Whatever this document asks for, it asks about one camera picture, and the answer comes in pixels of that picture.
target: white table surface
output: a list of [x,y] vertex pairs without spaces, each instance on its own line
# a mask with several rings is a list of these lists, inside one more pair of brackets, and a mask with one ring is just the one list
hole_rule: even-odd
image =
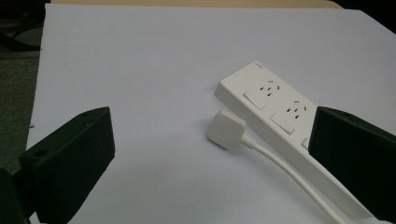
[[396,134],[396,35],[360,11],[47,5],[42,49],[28,147],[86,110],[113,120],[116,158],[71,223],[332,223],[267,159],[205,137],[217,84],[253,61]]

